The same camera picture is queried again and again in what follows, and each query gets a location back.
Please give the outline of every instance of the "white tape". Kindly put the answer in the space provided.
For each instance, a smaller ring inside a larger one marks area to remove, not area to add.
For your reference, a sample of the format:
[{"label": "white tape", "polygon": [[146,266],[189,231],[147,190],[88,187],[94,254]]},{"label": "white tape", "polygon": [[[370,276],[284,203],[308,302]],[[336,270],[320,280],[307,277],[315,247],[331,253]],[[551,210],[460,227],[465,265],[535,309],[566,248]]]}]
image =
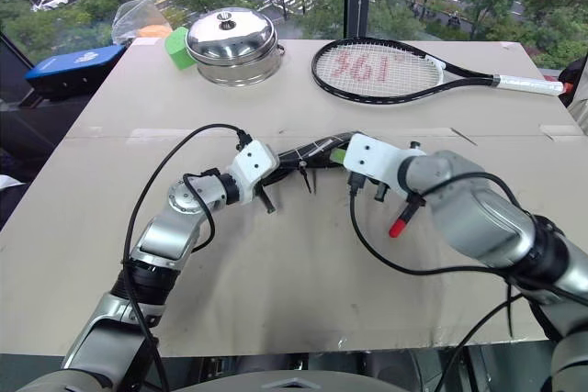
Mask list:
[{"label": "white tape", "polygon": [[548,82],[535,78],[513,77],[499,75],[500,82],[496,87],[511,91],[532,92],[534,94],[559,95],[563,92],[563,84],[560,82]]}]

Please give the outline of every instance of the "green object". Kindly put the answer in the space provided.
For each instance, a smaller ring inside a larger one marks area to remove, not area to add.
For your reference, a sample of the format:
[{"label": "green object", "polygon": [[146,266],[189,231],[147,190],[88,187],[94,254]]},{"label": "green object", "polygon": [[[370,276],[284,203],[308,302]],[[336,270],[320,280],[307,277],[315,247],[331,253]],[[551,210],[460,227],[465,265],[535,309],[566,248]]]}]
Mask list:
[{"label": "green object", "polygon": [[186,69],[196,61],[190,57],[186,50],[187,28],[179,27],[165,39],[165,50],[174,61],[177,69]]},{"label": "green object", "polygon": [[333,149],[331,154],[329,155],[329,160],[332,162],[337,162],[339,164],[343,164],[343,160],[345,159],[345,154],[347,153],[344,149]]}]

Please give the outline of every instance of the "racket strings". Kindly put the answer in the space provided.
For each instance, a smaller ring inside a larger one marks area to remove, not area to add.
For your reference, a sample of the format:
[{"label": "racket strings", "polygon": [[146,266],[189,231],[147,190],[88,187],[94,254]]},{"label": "racket strings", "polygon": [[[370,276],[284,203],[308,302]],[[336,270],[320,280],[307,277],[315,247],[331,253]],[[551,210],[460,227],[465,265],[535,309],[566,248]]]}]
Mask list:
[{"label": "racket strings", "polygon": [[374,43],[348,43],[328,50],[317,61],[316,74],[337,89],[371,96],[418,93],[442,79],[433,62]]}]

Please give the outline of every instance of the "car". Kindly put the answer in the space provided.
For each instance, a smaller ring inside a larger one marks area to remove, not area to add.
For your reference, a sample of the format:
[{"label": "car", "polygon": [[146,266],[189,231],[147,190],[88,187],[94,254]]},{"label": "car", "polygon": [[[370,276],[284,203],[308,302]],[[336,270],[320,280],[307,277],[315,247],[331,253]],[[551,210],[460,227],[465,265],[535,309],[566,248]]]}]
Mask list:
[{"label": "car", "polygon": [[36,4],[30,8],[31,11],[49,11],[55,9],[60,5],[69,4],[69,0],[39,0]]}]

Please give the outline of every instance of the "pot lid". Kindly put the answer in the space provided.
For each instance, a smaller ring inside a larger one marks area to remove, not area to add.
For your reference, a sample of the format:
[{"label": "pot lid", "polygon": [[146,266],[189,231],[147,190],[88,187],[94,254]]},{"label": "pot lid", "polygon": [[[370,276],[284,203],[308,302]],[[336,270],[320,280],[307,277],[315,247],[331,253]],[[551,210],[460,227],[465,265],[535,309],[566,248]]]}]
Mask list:
[{"label": "pot lid", "polygon": [[263,14],[239,7],[211,11],[186,35],[187,50],[199,62],[234,65],[268,52],[276,41],[274,25]]}]

